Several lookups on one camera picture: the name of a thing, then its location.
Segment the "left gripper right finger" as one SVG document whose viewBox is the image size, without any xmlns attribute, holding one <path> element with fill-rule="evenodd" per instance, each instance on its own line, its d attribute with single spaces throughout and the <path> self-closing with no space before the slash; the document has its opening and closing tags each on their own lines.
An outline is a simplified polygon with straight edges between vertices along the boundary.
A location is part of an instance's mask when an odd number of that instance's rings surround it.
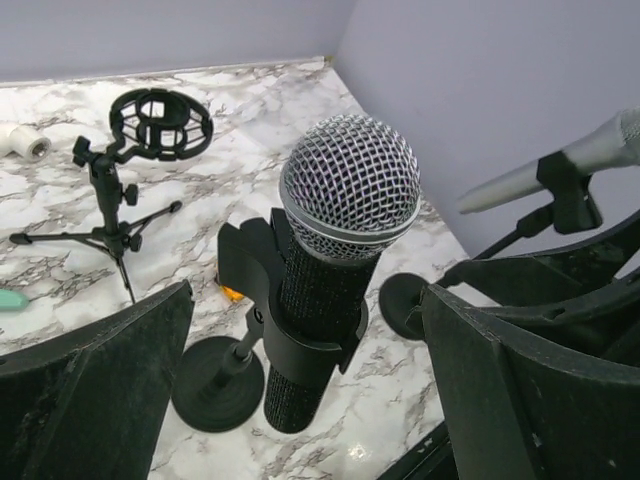
<svg viewBox="0 0 640 480">
<path fill-rule="evenodd" d="M 638 478 L 638 368 L 556 344 L 439 286 L 421 310 L 460 478 Z"/>
</svg>

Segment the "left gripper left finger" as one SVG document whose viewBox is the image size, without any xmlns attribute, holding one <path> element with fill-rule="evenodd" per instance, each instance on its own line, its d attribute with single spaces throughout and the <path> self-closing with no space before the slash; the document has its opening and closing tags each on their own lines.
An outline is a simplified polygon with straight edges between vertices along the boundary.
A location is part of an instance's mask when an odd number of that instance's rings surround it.
<svg viewBox="0 0 640 480">
<path fill-rule="evenodd" d="M 146 478 L 193 310 L 181 281 L 2 355 L 2 478 Z"/>
</svg>

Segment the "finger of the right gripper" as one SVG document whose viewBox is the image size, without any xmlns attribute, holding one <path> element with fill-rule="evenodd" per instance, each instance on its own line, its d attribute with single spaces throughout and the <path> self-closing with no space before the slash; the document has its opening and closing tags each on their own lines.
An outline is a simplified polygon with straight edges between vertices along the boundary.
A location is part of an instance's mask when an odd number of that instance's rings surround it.
<svg viewBox="0 0 640 480">
<path fill-rule="evenodd" d="M 465 283 L 494 301 L 497 317 L 605 360 L 639 357 L 639 272 L 616 273 L 639 250 L 639 216 L 573 245 L 466 260 L 439 285 Z"/>
</svg>

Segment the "mint green microphone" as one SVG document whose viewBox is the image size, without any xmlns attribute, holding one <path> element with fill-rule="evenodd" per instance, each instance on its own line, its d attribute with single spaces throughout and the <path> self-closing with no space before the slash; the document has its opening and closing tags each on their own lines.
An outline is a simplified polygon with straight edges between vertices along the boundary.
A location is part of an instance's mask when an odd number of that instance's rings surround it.
<svg viewBox="0 0 640 480">
<path fill-rule="evenodd" d="M 1 289 L 0 290 L 0 312 L 18 312 L 24 310 L 30 301 L 22 293 Z"/>
</svg>

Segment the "orange tape measure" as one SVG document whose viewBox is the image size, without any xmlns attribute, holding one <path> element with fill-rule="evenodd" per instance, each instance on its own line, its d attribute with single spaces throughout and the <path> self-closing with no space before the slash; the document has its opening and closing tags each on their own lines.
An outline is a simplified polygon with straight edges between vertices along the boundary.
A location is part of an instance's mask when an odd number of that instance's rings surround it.
<svg viewBox="0 0 640 480">
<path fill-rule="evenodd" d="M 245 296 L 242 293 L 237 292 L 237 291 L 229 288 L 228 286 L 224 285 L 220 280 L 219 273 L 215 274 L 214 281 L 215 281 L 216 285 L 219 287 L 220 291 L 226 296 L 226 298 L 229 301 L 231 301 L 231 302 L 239 302 L 239 301 L 241 301 L 241 300 L 243 300 L 245 298 Z"/>
</svg>

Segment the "black microphone silver grille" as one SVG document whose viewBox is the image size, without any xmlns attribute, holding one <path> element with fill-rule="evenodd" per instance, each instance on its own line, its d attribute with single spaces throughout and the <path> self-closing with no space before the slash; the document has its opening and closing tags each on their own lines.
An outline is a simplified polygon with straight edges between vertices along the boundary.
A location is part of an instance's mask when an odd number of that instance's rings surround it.
<svg viewBox="0 0 640 480">
<path fill-rule="evenodd" d="M 382 252 L 420 210 L 417 159 L 400 133 L 362 114 L 340 114 L 295 144 L 279 181 L 292 229 L 278 291 L 282 325 L 331 360 L 298 362 L 301 377 L 270 366 L 264 414 L 286 434 L 314 419 L 335 369 L 346 370 L 365 331 L 365 294 Z"/>
</svg>

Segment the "black tripod shock-mount stand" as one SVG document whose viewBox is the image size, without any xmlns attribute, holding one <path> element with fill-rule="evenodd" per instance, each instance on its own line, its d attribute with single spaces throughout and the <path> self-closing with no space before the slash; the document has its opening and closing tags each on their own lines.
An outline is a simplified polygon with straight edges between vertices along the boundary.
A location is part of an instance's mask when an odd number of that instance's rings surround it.
<svg viewBox="0 0 640 480">
<path fill-rule="evenodd" d="M 83 136 L 77 138 L 72 150 L 73 163 L 87 169 L 103 224 L 85 233 L 18 232 L 11 234 L 9 241 L 15 245 L 75 241 L 92 247 L 115 262 L 124 288 L 130 300 L 135 302 L 124 255 L 127 251 L 140 250 L 142 231 L 152 221 L 178 212 L 183 203 L 175 200 L 167 207 L 134 222 L 120 220 L 120 205 L 135 206 L 139 188 L 135 183 L 124 185 L 117 167 L 134 157 L 159 162 L 197 157 L 209 147 L 214 123 L 209 110 L 187 94 L 161 88 L 141 88 L 120 95 L 112 103 L 109 126 L 113 141 L 104 151 L 92 151 L 90 141 Z"/>
</svg>

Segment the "white pipe elbow fitting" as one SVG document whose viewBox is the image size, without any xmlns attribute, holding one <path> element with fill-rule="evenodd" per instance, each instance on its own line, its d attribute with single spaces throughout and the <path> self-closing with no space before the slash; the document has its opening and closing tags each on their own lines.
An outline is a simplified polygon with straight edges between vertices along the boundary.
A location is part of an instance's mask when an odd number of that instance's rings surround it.
<svg viewBox="0 0 640 480">
<path fill-rule="evenodd" d="M 52 148 L 51 140 L 35 128 L 14 122 L 1 122 L 0 138 L 2 158 L 15 154 L 35 162 L 46 158 Z"/>
</svg>

